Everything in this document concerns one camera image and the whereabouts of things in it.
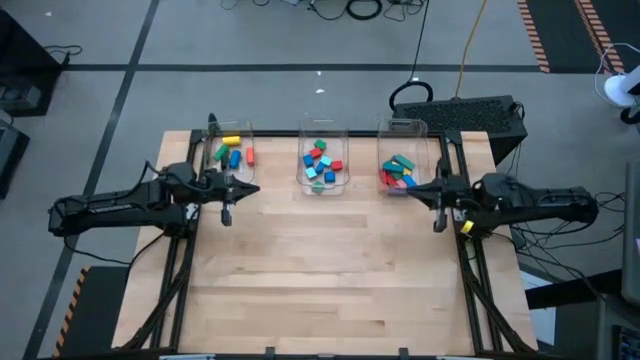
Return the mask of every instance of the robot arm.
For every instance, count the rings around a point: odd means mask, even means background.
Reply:
[[[470,236],[488,236],[500,225],[559,218],[592,223],[598,215],[597,202],[584,188],[533,189],[515,178],[486,174],[473,186],[458,175],[451,175],[438,162],[436,179],[413,186],[407,192],[438,211],[434,231],[447,226],[446,208],[458,210],[464,221],[462,231]]]
[[[171,234],[187,224],[186,205],[211,201],[223,203],[222,223],[229,226],[229,206],[260,190],[216,169],[205,170],[198,181],[186,162],[172,164],[157,174],[154,180],[130,190],[56,200],[49,210],[49,232],[62,237],[96,227],[153,225]]]

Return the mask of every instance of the clear plastic bin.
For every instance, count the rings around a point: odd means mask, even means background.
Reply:
[[[254,156],[258,155],[253,139],[253,126],[250,121],[229,121],[218,123],[219,129],[212,129],[209,134],[210,148],[205,149],[205,152],[209,155],[205,157],[205,168],[216,168],[222,170],[222,161],[214,158],[216,152],[223,145],[222,138],[229,136],[239,136],[240,144],[229,146],[227,157],[230,159],[234,150],[238,150],[241,153],[240,162],[236,169],[232,169],[230,166],[227,168],[229,174],[235,176],[236,179],[253,183],[255,180],[255,166],[250,166],[247,163],[247,149],[252,147],[254,149]]]
[[[378,123],[378,189],[387,195],[406,195],[406,188],[389,185],[382,166],[402,155],[414,164],[411,178],[417,184],[429,182],[429,147],[427,124],[420,120],[391,119]]]
[[[313,179],[307,176],[307,166],[303,156],[310,153],[315,148],[316,140],[326,143],[326,149],[322,156],[328,156],[332,160],[342,161],[342,170],[335,171],[336,179],[334,183],[325,182],[325,173],[330,168],[326,168],[322,174]],[[317,167],[322,158],[314,159],[313,167]],[[305,120],[300,123],[300,134],[298,137],[298,166],[296,170],[296,180],[306,195],[340,195],[344,192],[345,185],[349,182],[349,131],[340,127],[337,122],[330,119]],[[322,183],[322,191],[314,188],[314,183]]]

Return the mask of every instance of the colored block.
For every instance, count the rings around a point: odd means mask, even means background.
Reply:
[[[311,185],[311,191],[313,191],[318,195],[322,193],[322,190],[324,190],[324,184],[321,183],[320,181],[316,181],[313,183],[313,185]]]
[[[313,166],[313,158],[311,157],[311,155],[303,156],[302,161],[304,161],[304,165],[306,167]]]
[[[322,155],[322,150],[318,148],[313,148],[309,153],[311,154],[312,158],[317,159]]]
[[[323,171],[324,171],[324,164],[321,162],[318,162],[318,165],[316,165],[316,173],[322,174]]]
[[[307,173],[307,177],[309,179],[313,179],[314,177],[318,176],[318,174],[316,173],[316,171],[313,168],[307,168],[307,170],[305,170]]]
[[[396,164],[392,164],[391,161],[387,161],[384,164],[382,164],[382,168],[386,171],[389,172],[397,172],[402,174],[402,172],[404,171],[404,168],[400,165],[396,165]]]
[[[331,158],[328,156],[323,156],[322,159],[320,159],[320,162],[324,164],[324,166],[331,166]]]
[[[407,159],[406,157],[400,154],[394,155],[393,160],[395,160],[400,165],[406,167],[409,170],[413,170],[413,168],[415,167],[415,165],[411,161],[409,161],[409,159]]]
[[[386,180],[386,182],[387,182],[387,185],[391,185],[391,186],[396,186],[396,185],[397,185],[397,183],[396,183],[396,179],[394,179],[394,178],[393,178],[393,176],[391,175],[391,173],[386,173],[386,175],[385,175],[385,176],[386,176],[386,179],[385,179],[385,180]]]
[[[231,153],[231,160],[229,161],[229,167],[237,169],[240,165],[240,159],[242,159],[242,153],[240,150],[233,150]]]
[[[240,141],[240,136],[225,136],[222,138],[222,143],[227,146],[238,146]]]
[[[340,171],[342,170],[342,160],[334,160],[331,162],[331,170]]]
[[[220,146],[220,148],[218,149],[218,151],[216,151],[216,154],[213,155],[213,158],[216,159],[216,161],[220,161],[220,159],[222,159],[222,157],[229,151],[229,147],[227,145],[222,145]]]
[[[256,158],[255,158],[255,154],[253,153],[252,146],[249,146],[247,148],[247,164],[249,164],[249,166],[253,166],[256,164]]]
[[[333,171],[327,171],[324,174],[324,182],[326,182],[326,183],[334,183],[334,182],[336,182],[336,173],[334,173]]]
[[[318,139],[318,140],[316,140],[315,143],[313,143],[313,146],[317,147],[320,150],[324,150],[324,149],[327,148],[327,143],[322,141],[322,140],[320,140],[320,139]]]
[[[416,186],[416,182],[413,181],[413,179],[411,178],[411,176],[409,175],[405,175],[402,180],[404,181],[405,184],[407,184],[407,187],[409,186]]]

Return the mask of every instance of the wooden table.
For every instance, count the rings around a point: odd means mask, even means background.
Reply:
[[[184,161],[189,134],[166,132],[157,166]],[[462,138],[471,181],[495,171],[486,133]],[[407,347],[412,355],[473,354],[453,227],[433,233],[426,206],[378,193],[375,138],[349,140],[351,180],[343,195],[303,195],[297,144],[256,138],[261,191],[234,207],[232,227],[220,223],[220,204],[203,206],[179,351],[261,354],[274,346],[279,354],[395,355]],[[429,140],[429,156],[433,174],[437,139]],[[142,228],[137,248],[157,234]],[[113,346],[155,306],[168,243],[133,267]],[[494,236],[484,248],[496,305],[537,348],[513,245]],[[491,349],[481,305],[478,313]],[[161,345],[173,315],[170,307]]]

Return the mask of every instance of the black equipment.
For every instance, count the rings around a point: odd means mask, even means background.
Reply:
[[[394,119],[420,119],[429,133],[459,137],[460,131],[485,131],[493,159],[499,164],[525,137],[527,130],[511,96],[495,96],[394,105]]]
[[[47,113],[59,64],[6,11],[0,10],[0,109],[14,117]]]
[[[13,126],[0,128],[0,199],[7,196],[13,174],[28,144],[29,137]]]
[[[146,226],[176,236],[188,225],[188,204],[223,203],[221,220],[231,225],[229,205],[260,190],[217,169],[204,170],[196,181],[193,166],[171,164],[158,177],[139,182],[131,190],[56,200],[49,210],[49,232],[55,236],[77,235],[96,227]]]
[[[533,189],[500,173],[486,174],[468,186],[442,160],[436,172],[432,182],[407,189],[409,195],[438,211],[435,232],[447,227],[446,208],[457,210],[456,220],[464,222],[461,232],[480,238],[490,236],[500,225],[553,218],[591,224],[598,216],[596,200],[582,187]]]

